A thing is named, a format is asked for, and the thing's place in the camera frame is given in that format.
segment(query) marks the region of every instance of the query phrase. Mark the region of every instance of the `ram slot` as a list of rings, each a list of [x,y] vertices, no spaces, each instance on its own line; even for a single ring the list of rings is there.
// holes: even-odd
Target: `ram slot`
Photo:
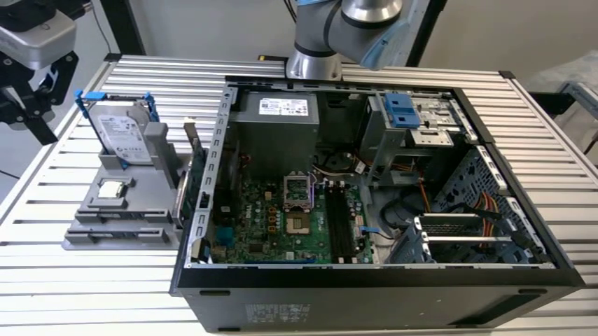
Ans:
[[[335,263],[351,263],[355,256],[349,211],[344,188],[340,186],[325,189],[325,217],[328,219],[328,234],[331,254]]]

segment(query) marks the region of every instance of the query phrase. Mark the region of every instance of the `yellow wire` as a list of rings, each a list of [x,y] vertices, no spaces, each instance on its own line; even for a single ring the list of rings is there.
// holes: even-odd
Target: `yellow wire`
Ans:
[[[489,199],[492,200],[492,204],[493,204],[493,211],[497,212],[497,203],[496,200],[489,196]],[[493,224],[489,227],[489,236],[492,235],[492,230],[493,230]]]

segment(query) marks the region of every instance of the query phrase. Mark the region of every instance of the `white wall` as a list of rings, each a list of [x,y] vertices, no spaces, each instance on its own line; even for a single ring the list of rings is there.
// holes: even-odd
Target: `white wall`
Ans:
[[[293,50],[281,0],[130,0],[130,7],[148,55],[253,61]]]
[[[448,0],[421,67],[517,78],[598,49],[598,0]]]

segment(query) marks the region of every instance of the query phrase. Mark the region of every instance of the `power cable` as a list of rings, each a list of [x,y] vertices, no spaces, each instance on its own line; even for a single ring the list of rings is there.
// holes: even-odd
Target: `power cable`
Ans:
[[[12,177],[13,179],[20,180],[20,176],[13,175],[13,174],[5,172],[4,170],[0,170],[0,174],[4,174],[5,176]]]
[[[283,0],[284,6],[287,6],[288,14],[291,15],[292,22],[297,23],[297,14],[295,13],[295,9],[292,8],[291,0]]]
[[[110,44],[108,43],[108,38],[105,37],[104,30],[101,28],[100,20],[97,19],[97,13],[94,12],[94,6],[92,6],[93,18],[97,28],[100,29],[101,37],[104,38],[105,46],[108,47],[108,52],[112,53]]]

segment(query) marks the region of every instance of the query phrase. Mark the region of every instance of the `green circuit board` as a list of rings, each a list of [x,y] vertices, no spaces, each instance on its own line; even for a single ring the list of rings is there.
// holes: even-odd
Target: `green circuit board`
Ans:
[[[349,216],[353,247],[360,246],[353,262],[371,263],[369,240],[360,236],[356,221],[365,225],[359,190],[347,189],[347,203],[355,216]],[[283,209],[283,184],[241,182],[233,227],[233,245],[216,246],[218,263],[332,263],[329,233],[325,220],[325,189],[316,184],[312,209],[285,212]]]

